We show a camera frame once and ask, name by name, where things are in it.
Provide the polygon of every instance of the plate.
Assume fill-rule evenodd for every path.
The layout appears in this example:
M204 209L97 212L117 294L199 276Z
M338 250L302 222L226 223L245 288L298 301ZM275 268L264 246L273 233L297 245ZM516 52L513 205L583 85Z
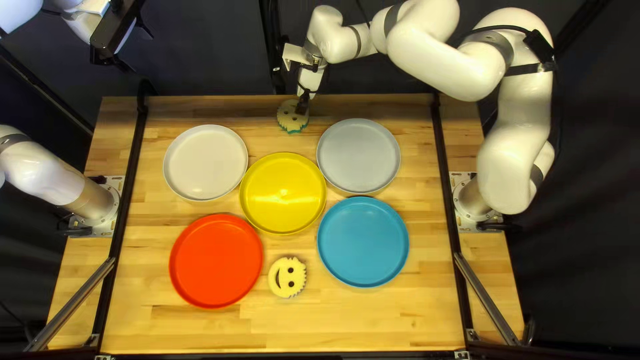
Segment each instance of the plate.
M262 242L251 225L232 215L209 215L189 225L175 241L169 274L186 302L216 309L251 290L262 260Z
M238 134L220 125L201 125L183 132L169 145L163 174L179 196L207 201L231 192L248 163L246 146Z
M350 197L324 215L318 228L320 259L347 285L373 288L395 278L409 255L409 234L389 205Z
M400 146L384 126L347 119L329 127L318 142L316 158L326 180L349 193L376 192L400 169Z
M271 234L293 234L320 217L326 182L302 155L277 152L256 161L240 184L240 205L253 226Z

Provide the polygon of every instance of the sponge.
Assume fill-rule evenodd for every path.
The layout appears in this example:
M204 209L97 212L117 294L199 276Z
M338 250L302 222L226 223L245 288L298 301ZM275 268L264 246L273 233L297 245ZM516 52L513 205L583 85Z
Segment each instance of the sponge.
M309 110L304 115L296 114L298 100L285 100L278 107L278 125L289 134L299 133L309 123Z
M275 295L294 297L307 284L307 267L296 257L277 259L269 269L268 283Z

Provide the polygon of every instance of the wood grain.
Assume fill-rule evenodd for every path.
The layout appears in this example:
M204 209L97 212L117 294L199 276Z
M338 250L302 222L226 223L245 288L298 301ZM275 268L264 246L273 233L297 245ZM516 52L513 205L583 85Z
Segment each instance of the wood grain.
M428 109L430 95L318 96L312 104L308 128L294 135L280 130L275 120L278 105L287 98L149 100L150 115L103 352L451 350L464 346ZM464 103L443 104L449 109ZM477 114L451 118L450 113L443 113L447 151L453 156L450 168L473 170L477 146L482 141ZM311 228L290 236L259 233L265 248L262 275L237 304L217 311L186 304L168 277L168 255L176 237L204 215L243 214L237 189L221 199L201 203L183 200L167 187L162 159L171 141L193 126L220 124L236 131L245 141L250 163L278 151L297 152L315 161L317 141L323 131L350 117L379 122L400 144L402 165L398 177L376 197L398 210L409 230L411 249L402 273L389 284L371 290L340 283L317 256L317 221ZM133 98L103 100L87 162L88 175L125 172L134 121ZM326 209L343 198L329 187ZM465 255L480 278L488 281L485 285L506 312L509 323L521 332L522 315L504 237L483 236L462 237ZM107 239L69 240L50 316L104 260L108 246ZM285 300L270 293L265 276L275 259L290 254L306 262L308 283L298 297ZM94 293L54 338L51 348L84 342L90 334L96 304ZM474 306L478 326L486 324L482 315ZM486 333L494 335L491 329Z

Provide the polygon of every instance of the orange plate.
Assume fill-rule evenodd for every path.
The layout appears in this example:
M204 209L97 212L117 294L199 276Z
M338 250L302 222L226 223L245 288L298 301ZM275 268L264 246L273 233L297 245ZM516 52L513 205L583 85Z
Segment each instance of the orange plate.
M251 290L262 258L262 242L249 224L232 215L209 215L194 221L175 241L169 274L185 301L217 309Z

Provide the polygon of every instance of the white plate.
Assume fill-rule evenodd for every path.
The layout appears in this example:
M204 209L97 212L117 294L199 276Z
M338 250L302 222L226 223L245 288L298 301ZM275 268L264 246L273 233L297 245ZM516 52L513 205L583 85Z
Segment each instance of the white plate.
M183 132L169 145L163 174L176 194L207 201L233 190L248 164L249 155L238 134L220 125L200 125Z
M366 194L394 179L400 168L400 146L379 123L347 119L320 137L316 158L329 183L349 193Z

